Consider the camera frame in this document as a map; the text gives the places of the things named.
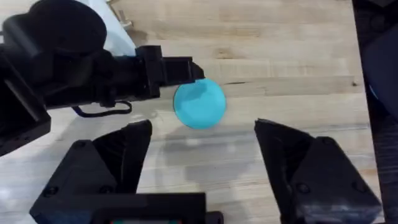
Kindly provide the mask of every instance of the bolt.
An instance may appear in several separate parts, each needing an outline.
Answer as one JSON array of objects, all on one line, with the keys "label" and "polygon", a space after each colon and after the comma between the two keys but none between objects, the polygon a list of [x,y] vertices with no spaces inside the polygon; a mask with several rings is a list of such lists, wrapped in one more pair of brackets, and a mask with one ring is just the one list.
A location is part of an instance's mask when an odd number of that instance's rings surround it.
[{"label": "bolt", "polygon": [[311,192],[310,187],[308,185],[306,185],[306,184],[303,184],[303,183],[296,184],[296,189],[301,194],[309,194]]},{"label": "bolt", "polygon": [[52,197],[58,193],[58,187],[46,187],[43,190],[43,197]]},{"label": "bolt", "polygon": [[113,192],[113,187],[109,185],[104,185],[99,189],[100,194],[110,194]]}]

